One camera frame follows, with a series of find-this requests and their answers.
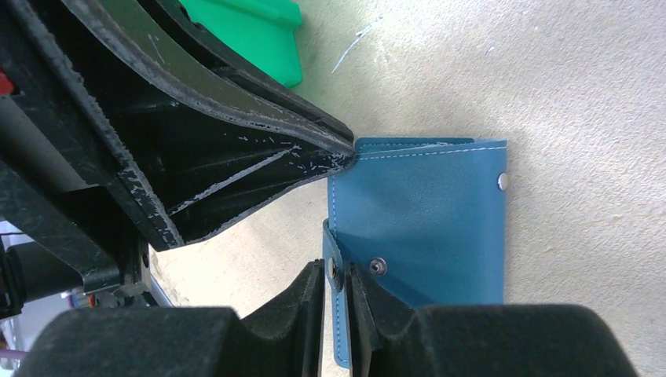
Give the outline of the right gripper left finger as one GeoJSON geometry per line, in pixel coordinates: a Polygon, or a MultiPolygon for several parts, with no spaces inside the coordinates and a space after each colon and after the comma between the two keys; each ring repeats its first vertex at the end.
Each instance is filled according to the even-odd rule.
{"type": "Polygon", "coordinates": [[[318,376],[325,268],[306,264],[275,298],[229,307],[77,309],[46,326],[19,376],[318,376]]]}

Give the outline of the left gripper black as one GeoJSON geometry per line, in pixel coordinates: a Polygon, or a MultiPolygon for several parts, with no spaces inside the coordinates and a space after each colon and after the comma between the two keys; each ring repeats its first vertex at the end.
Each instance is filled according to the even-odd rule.
{"type": "Polygon", "coordinates": [[[122,178],[103,121],[139,76],[77,27],[72,56],[17,20],[1,23],[1,217],[46,256],[23,267],[34,298],[58,283],[133,297],[151,289],[148,219],[122,178]]]}

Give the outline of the green plastic bin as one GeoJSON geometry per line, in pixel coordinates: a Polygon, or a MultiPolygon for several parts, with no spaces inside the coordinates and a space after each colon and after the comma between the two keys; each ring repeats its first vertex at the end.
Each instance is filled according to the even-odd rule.
{"type": "Polygon", "coordinates": [[[295,31],[299,5],[288,0],[190,0],[181,5],[241,57],[286,87],[302,81],[295,31]]]}

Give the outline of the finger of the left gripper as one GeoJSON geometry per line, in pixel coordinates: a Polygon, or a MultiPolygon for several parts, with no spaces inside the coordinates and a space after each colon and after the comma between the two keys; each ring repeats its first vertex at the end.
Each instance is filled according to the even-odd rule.
{"type": "Polygon", "coordinates": [[[353,153],[353,132],[197,27],[178,1],[66,1],[111,53],[168,96],[211,118],[353,153]]]}
{"type": "MultiPolygon", "coordinates": [[[[41,46],[53,41],[68,56],[76,50],[92,56],[74,36],[77,27],[88,30],[64,2],[4,1],[1,23],[17,20],[41,46]]],[[[211,118],[139,79],[141,86],[120,97],[102,127],[152,229],[145,239],[156,250],[207,240],[353,161],[353,153],[330,153],[294,137],[211,118]]]]}

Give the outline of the blue card holder wallet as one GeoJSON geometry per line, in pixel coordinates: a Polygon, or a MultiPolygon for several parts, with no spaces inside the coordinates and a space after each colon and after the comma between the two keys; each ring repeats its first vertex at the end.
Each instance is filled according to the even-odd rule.
{"type": "Polygon", "coordinates": [[[328,178],[335,362],[350,366],[342,268],[365,268],[412,308],[500,304],[507,143],[468,137],[362,137],[356,162],[328,178]]]}

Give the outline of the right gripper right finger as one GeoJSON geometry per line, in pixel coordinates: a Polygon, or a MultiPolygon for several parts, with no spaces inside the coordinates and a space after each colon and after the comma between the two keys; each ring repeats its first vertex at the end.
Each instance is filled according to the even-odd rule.
{"type": "Polygon", "coordinates": [[[578,305],[413,309],[346,265],[353,376],[633,376],[602,318],[578,305]]]}

